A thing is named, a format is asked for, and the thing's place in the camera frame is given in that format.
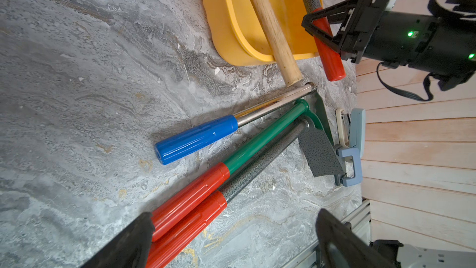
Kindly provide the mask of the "blue grip steel hoe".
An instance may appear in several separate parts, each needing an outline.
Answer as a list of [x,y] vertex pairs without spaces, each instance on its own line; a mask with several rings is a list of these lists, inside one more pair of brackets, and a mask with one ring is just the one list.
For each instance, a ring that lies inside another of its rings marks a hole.
[[154,150],[161,164],[168,165],[212,143],[233,134],[238,128],[260,119],[281,107],[295,102],[317,90],[317,85],[305,85],[238,113],[198,125],[155,144]]

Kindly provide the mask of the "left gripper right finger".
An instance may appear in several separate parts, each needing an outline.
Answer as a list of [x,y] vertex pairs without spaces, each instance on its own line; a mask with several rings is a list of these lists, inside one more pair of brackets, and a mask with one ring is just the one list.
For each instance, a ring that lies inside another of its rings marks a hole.
[[322,259],[328,268],[392,268],[393,263],[364,244],[341,221],[322,208],[316,233]]

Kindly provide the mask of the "blue grey stapler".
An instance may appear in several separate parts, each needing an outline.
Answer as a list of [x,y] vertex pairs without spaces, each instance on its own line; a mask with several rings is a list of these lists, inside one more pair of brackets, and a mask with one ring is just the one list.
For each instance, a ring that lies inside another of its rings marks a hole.
[[361,158],[366,137],[366,110],[356,108],[346,113],[344,109],[339,108],[335,115],[338,131],[335,151],[344,170],[344,173],[335,175],[335,184],[355,186],[363,180]]

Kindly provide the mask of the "wooden handle hoe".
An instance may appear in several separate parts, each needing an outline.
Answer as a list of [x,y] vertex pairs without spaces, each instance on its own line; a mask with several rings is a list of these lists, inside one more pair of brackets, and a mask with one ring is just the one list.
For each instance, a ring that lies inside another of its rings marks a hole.
[[293,57],[290,46],[275,16],[269,0],[250,0],[265,37],[271,47],[276,64],[287,87],[302,81],[302,73]]

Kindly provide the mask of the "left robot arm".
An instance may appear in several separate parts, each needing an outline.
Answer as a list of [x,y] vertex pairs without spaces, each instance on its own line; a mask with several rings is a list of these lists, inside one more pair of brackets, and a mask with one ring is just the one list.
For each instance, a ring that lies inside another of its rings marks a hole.
[[[226,205],[201,205],[160,240],[152,241],[150,213],[141,214],[90,258],[86,268],[164,268],[203,231]],[[475,253],[425,249],[396,240],[365,245],[349,224],[326,210],[317,220],[319,240],[285,264],[287,268],[473,268]]]

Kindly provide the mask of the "green shaft red grip hoe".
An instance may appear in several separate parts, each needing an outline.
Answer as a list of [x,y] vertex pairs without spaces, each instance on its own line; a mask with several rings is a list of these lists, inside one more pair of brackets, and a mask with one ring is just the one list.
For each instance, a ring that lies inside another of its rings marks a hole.
[[249,161],[266,144],[274,140],[299,116],[305,115],[310,118],[315,127],[325,131],[328,139],[333,143],[326,108],[320,95],[316,95],[315,109],[316,111],[312,112],[311,107],[304,99],[298,99],[290,110],[245,143],[223,163],[218,163],[211,167],[164,202],[152,213],[152,222],[155,227],[152,242],[159,241],[172,227],[217,190],[242,165]]

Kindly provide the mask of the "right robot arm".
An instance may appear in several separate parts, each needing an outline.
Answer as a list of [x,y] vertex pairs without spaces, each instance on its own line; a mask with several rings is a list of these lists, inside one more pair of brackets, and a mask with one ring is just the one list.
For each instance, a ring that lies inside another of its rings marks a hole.
[[308,13],[302,26],[333,59],[426,72],[429,90],[468,82],[476,71],[476,0],[429,0],[427,15],[394,12],[391,0],[346,0]]

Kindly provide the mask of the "yellow plastic storage box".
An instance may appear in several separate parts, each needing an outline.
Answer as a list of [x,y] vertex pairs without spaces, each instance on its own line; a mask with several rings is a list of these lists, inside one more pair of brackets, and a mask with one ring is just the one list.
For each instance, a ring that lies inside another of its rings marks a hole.
[[[303,0],[269,0],[286,41],[297,60],[318,56],[315,41],[302,27]],[[275,61],[250,0],[203,0],[213,44],[234,66],[247,67]]]

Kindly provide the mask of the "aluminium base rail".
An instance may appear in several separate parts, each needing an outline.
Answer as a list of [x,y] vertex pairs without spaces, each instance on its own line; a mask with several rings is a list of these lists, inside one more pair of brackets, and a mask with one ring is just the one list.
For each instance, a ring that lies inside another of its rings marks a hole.
[[323,210],[317,218],[318,239],[283,266],[285,268],[369,268],[371,256],[370,200],[342,221]]

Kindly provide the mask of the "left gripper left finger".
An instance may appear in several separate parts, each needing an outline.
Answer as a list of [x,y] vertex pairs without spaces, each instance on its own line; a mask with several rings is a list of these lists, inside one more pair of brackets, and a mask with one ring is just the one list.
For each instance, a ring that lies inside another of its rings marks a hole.
[[154,231],[152,213],[143,212],[82,268],[145,268]]

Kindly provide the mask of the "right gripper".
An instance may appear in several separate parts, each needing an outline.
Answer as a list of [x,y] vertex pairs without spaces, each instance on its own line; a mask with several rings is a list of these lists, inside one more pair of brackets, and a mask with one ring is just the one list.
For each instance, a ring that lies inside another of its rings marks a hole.
[[301,25],[342,60],[359,63],[390,0],[345,0],[323,8],[314,1],[305,3],[307,14]]

